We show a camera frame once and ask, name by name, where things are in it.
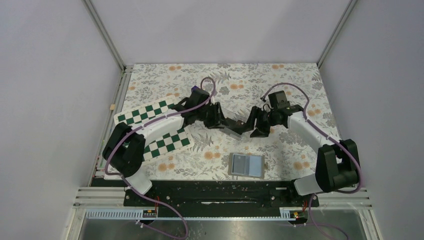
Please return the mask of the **grey card holder wallet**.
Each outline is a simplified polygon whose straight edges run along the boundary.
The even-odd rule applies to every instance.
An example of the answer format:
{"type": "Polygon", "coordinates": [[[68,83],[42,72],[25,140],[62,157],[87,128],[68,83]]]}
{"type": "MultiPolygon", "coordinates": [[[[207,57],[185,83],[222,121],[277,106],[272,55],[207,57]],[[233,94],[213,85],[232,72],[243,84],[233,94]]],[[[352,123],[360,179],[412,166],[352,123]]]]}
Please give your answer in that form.
{"type": "Polygon", "coordinates": [[[263,179],[265,177],[265,157],[263,155],[230,153],[228,174],[231,176],[263,179]]]}

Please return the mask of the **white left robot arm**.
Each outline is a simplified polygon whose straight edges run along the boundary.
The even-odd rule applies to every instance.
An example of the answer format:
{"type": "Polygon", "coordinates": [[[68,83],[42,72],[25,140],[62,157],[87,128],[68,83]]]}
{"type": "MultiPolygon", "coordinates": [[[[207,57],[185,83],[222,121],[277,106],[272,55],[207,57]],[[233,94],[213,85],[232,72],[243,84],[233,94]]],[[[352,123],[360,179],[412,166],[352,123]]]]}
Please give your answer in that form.
{"type": "Polygon", "coordinates": [[[142,205],[152,204],[155,200],[155,192],[151,189],[153,183],[142,169],[146,146],[196,121],[203,122],[207,129],[230,126],[220,103],[213,103],[207,91],[197,88],[192,90],[189,97],[146,123],[117,124],[102,152],[105,167],[112,166],[117,170],[118,176],[136,193],[135,197],[142,205]]]}

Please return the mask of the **clear acrylic card tray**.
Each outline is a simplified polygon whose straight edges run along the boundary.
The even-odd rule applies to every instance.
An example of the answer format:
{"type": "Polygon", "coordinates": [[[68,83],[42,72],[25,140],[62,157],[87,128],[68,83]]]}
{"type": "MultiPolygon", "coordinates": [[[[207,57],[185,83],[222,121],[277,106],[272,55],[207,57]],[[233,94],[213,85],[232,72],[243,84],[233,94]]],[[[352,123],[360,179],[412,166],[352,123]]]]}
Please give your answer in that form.
{"type": "Polygon", "coordinates": [[[235,112],[221,107],[220,116],[222,119],[218,129],[236,140],[241,140],[244,133],[253,130],[253,127],[248,123],[248,118],[235,112]]]}

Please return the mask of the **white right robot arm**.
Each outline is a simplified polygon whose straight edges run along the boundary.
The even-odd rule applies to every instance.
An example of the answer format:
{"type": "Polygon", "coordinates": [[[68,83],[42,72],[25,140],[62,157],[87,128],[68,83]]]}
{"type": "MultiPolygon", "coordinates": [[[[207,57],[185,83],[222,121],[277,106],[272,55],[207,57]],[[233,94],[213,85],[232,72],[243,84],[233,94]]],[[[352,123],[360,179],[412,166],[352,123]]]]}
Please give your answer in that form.
{"type": "Polygon", "coordinates": [[[356,143],[351,140],[335,140],[304,116],[304,108],[292,105],[284,91],[268,95],[270,110],[254,106],[245,123],[237,124],[235,132],[251,132],[252,138],[266,138],[272,126],[284,126],[296,133],[317,154],[315,172],[292,182],[287,191],[287,201],[293,206],[301,205],[307,195],[329,193],[360,182],[356,143]]]}

